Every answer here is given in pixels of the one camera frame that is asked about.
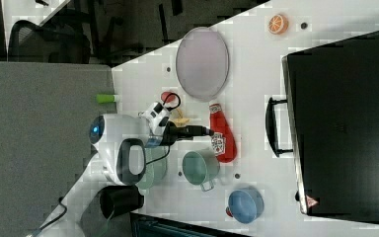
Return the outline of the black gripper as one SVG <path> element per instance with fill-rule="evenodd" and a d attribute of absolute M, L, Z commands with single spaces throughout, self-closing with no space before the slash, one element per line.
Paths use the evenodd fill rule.
<path fill-rule="evenodd" d="M 160 143 L 161 146 L 170 146 L 177 141 L 190 139 L 196 136 L 213 136 L 214 131 L 201 125 L 188 125 L 186 128 L 177 127 L 173 122 L 168 122 L 163 138 Z"/>

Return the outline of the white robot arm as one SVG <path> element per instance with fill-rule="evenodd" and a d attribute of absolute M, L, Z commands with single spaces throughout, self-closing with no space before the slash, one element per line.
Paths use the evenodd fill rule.
<path fill-rule="evenodd" d="M 133 186 L 144 176 L 143 172 L 131 171 L 133 160 L 144 162 L 148 148 L 213 134 L 202 125 L 177 127 L 167 116 L 155 113 L 140 117 L 105 114 L 95 118 L 89 139 L 96 153 L 45 222 L 27 237 L 85 237 L 79 222 L 96 194 L 108 186 Z"/>

